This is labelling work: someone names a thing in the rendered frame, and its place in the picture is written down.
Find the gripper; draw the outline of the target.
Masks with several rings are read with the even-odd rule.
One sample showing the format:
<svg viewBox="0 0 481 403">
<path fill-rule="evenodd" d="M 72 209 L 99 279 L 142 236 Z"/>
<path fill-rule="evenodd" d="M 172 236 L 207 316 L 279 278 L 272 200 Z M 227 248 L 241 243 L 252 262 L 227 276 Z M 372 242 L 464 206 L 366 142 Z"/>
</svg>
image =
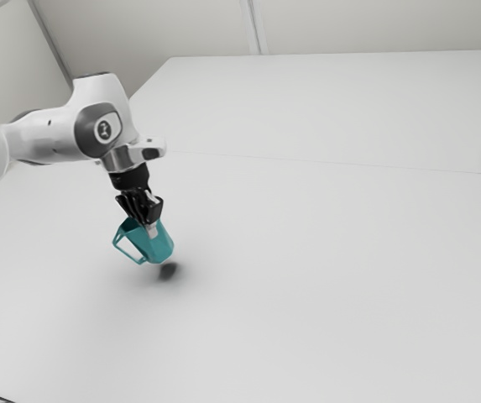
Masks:
<svg viewBox="0 0 481 403">
<path fill-rule="evenodd" d="M 148 166 L 141 164 L 124 172 L 110 172 L 108 176 L 120 193 L 115 196 L 119 206 L 128 217 L 144 225 L 150 238 L 156 238 L 164 201 L 150 191 Z"/>
</svg>

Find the teal faceted mug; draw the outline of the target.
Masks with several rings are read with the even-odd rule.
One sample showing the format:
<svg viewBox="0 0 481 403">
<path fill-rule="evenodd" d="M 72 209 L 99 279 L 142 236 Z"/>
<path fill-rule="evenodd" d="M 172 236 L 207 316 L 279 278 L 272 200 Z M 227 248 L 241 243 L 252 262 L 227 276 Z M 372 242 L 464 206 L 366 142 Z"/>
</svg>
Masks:
<svg viewBox="0 0 481 403">
<path fill-rule="evenodd" d="M 134 256 L 123 248 L 123 240 L 129 242 L 139 255 Z M 160 219 L 150 225 L 141 225 L 131 217 L 118 227 L 112 245 L 136 264 L 162 264 L 173 254 L 175 247 Z"/>
</svg>

